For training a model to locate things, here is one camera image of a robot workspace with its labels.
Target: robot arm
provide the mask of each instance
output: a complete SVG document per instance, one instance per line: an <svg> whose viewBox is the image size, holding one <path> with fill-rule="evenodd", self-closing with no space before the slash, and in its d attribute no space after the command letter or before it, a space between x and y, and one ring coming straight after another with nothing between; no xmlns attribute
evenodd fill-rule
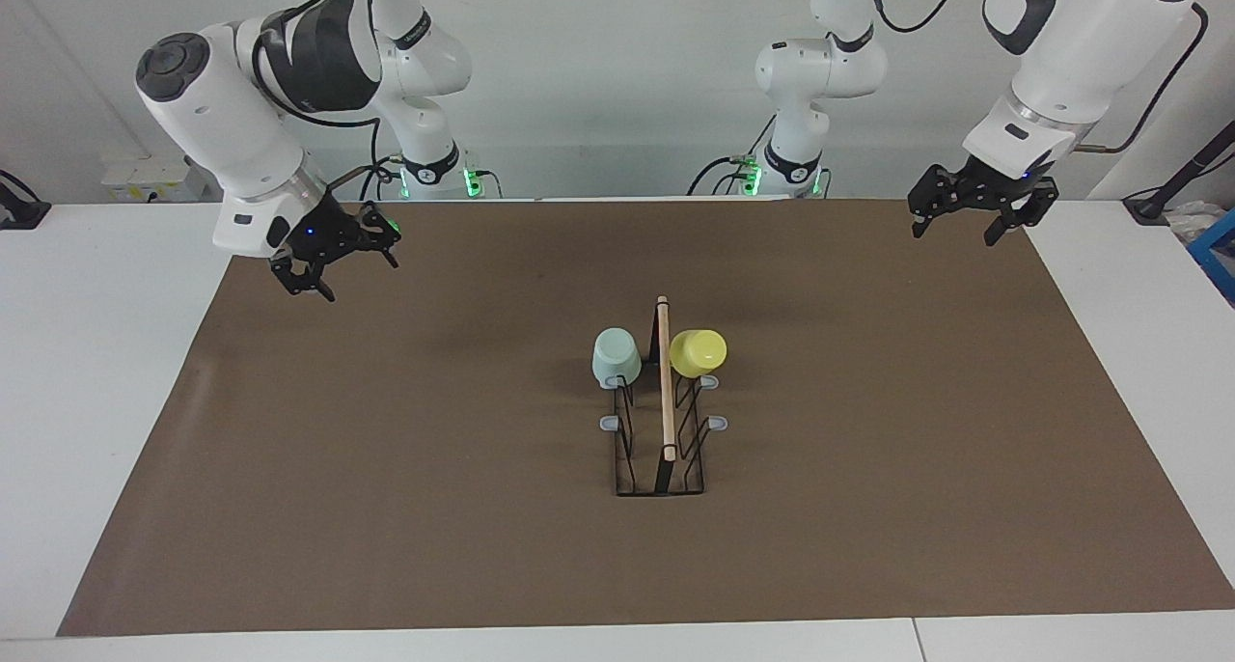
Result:
<svg viewBox="0 0 1235 662"><path fill-rule="evenodd" d="M888 72L871 0L810 0L810 10L825 38L776 42L760 54L760 88L777 107L772 140L758 152L761 193L806 195L830 130L823 99L873 94Z"/></svg>
<svg viewBox="0 0 1235 662"><path fill-rule="evenodd" d="M371 249L398 266L390 249L400 236L375 205L358 216L340 207L270 104L300 117L378 112L399 140L406 195L462 195L463 152L445 112L419 95L451 94L468 80L467 52L432 25L420 0L311 0L164 37L137 69L152 116L224 188L215 245L269 258L290 293L317 289L329 300L321 280L329 263Z"/></svg>
<svg viewBox="0 0 1235 662"><path fill-rule="evenodd" d="M986 0L992 37L1020 56L1010 89L965 140L957 173L932 166L910 191L914 236L955 210L998 210L987 231L1036 226L1058 198L1045 174L1170 42L1194 0Z"/></svg>

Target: wooden dowel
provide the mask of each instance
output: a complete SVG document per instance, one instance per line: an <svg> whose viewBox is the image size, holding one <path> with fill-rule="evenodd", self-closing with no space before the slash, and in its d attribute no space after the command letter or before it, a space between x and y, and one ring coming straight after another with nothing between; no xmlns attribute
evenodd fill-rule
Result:
<svg viewBox="0 0 1235 662"><path fill-rule="evenodd" d="M669 366L669 298L656 301L656 327L661 350L661 421L664 426L664 461L678 461L677 422L673 419L673 368Z"/></svg>

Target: cup rack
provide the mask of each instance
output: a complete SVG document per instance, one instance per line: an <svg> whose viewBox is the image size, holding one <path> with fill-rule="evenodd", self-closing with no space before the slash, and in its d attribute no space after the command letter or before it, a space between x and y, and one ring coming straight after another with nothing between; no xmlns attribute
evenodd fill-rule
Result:
<svg viewBox="0 0 1235 662"><path fill-rule="evenodd" d="M704 472L704 445L714 432L729 430L724 416L708 416L699 409L705 390L715 390L720 382L714 375L689 379L669 366L669 301L661 298L652 324L651 354L643 359L645 371L657 372L661 390L661 446L656 479L648 490L640 484L632 410L635 385L625 378L613 379L613 413L600 420L600 430L614 436L614 484L619 498L676 498L701 495L708 490Z"/></svg>

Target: brown mat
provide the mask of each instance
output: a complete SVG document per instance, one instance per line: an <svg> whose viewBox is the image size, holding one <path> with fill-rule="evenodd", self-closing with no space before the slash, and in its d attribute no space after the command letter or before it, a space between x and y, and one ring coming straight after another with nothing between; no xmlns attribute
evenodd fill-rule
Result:
<svg viewBox="0 0 1235 662"><path fill-rule="evenodd" d="M900 201L398 205L235 261L69 636L1235 608L1031 243ZM714 327L710 492L613 496L593 337ZM656 434L656 429L646 429Z"/></svg>

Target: table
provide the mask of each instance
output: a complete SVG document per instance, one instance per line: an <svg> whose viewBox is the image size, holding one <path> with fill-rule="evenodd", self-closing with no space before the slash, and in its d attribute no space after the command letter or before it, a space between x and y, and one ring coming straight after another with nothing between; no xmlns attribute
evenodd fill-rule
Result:
<svg viewBox="0 0 1235 662"><path fill-rule="evenodd" d="M1235 658L1235 613L41 640L222 278L215 217L212 205L62 205L38 231L0 235L0 660ZM1030 235L1235 578L1235 396L1224 379L1235 311L1168 230L1135 226L1120 205L1063 201Z"/></svg>

